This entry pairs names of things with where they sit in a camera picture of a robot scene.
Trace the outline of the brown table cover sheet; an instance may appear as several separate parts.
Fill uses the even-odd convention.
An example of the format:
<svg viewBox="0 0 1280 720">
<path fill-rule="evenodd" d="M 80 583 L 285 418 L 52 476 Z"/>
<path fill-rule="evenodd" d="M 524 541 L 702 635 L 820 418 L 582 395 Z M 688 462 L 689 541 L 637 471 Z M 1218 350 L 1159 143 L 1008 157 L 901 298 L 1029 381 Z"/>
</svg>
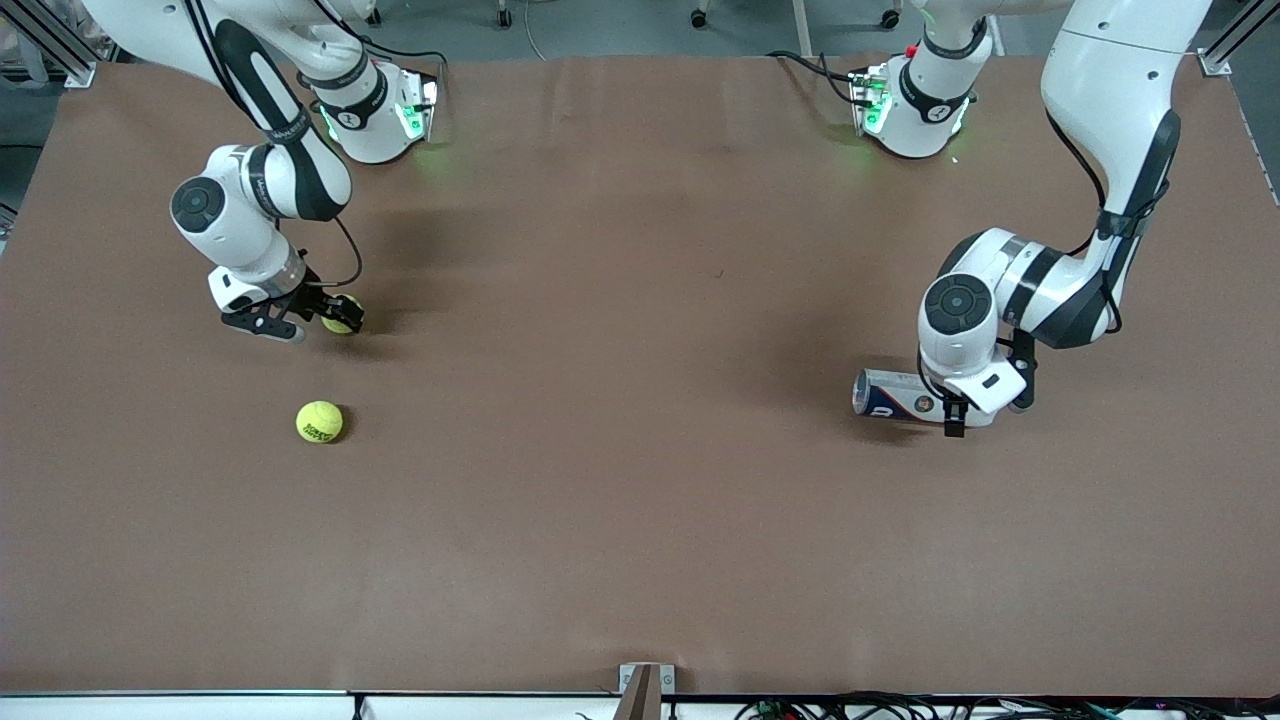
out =
<svg viewBox="0 0 1280 720">
<path fill-rule="evenodd" d="M 212 86 L 61 97 L 0 258 L 0 691 L 1280 693 L 1280 208 L 1188 61 L 1124 328 L 950 439 L 854 416 L 956 242 L 1094 223 L 1034 58 L 946 155 L 767 59 L 456 64 L 355 167 L 357 336 L 225 328 Z M 311 443 L 297 411 L 340 407 Z"/>
</svg>

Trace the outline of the metal mounting bracket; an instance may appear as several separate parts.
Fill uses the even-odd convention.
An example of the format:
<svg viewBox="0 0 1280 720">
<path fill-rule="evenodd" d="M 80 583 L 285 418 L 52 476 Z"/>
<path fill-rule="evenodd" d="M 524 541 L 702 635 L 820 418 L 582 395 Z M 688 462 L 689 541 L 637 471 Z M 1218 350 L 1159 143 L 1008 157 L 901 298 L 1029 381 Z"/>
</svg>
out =
<svg viewBox="0 0 1280 720">
<path fill-rule="evenodd" d="M 677 671 L 673 664 L 658 664 L 658 662 L 630 662 L 621 664 L 617 669 L 617 692 L 623 694 L 627 689 L 628 683 L 632 676 L 649 667 L 652 670 L 652 680 L 654 680 L 663 696 L 676 693 L 676 680 Z"/>
</svg>

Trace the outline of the aluminium frame post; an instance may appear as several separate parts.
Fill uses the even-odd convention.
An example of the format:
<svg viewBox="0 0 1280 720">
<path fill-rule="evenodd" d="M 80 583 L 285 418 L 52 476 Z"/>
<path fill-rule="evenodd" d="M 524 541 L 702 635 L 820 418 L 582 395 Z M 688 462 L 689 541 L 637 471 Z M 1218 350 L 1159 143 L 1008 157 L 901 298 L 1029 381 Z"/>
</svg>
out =
<svg viewBox="0 0 1280 720">
<path fill-rule="evenodd" d="M 15 36 L 18 59 L 26 76 L 9 76 L 0 60 L 0 79 L 15 88 L 60 85 L 88 88 L 100 54 L 78 33 L 73 0 L 0 0 L 0 29 Z"/>
<path fill-rule="evenodd" d="M 1204 77 L 1230 76 L 1229 58 L 1280 12 L 1280 0 L 1242 0 L 1240 10 L 1207 47 L 1196 50 Z"/>
</svg>

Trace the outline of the yellow tennis ball black print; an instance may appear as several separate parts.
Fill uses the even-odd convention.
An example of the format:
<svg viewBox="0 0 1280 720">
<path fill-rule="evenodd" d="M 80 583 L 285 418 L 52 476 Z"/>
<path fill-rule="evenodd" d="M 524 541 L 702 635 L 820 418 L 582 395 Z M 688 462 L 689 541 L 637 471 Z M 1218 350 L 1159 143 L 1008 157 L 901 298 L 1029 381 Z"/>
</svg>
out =
<svg viewBox="0 0 1280 720">
<path fill-rule="evenodd" d="M 344 415 L 339 406 L 316 400 L 302 406 L 294 416 L 300 437 L 311 443 L 326 445 L 339 438 L 344 429 Z"/>
</svg>

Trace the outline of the clear plastic tennis ball can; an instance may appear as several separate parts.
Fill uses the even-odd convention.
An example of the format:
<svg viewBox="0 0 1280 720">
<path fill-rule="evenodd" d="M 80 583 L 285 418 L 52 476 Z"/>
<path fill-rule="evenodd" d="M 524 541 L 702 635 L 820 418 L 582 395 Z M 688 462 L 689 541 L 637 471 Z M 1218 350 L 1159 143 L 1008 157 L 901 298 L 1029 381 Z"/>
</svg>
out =
<svg viewBox="0 0 1280 720">
<path fill-rule="evenodd" d="M 961 407 L 959 401 L 940 395 L 916 374 L 863 369 L 852 387 L 851 405 L 858 416 L 932 424 L 960 434 L 960 421 L 965 428 L 982 428 L 996 419 L 993 413 L 972 405 Z"/>
</svg>

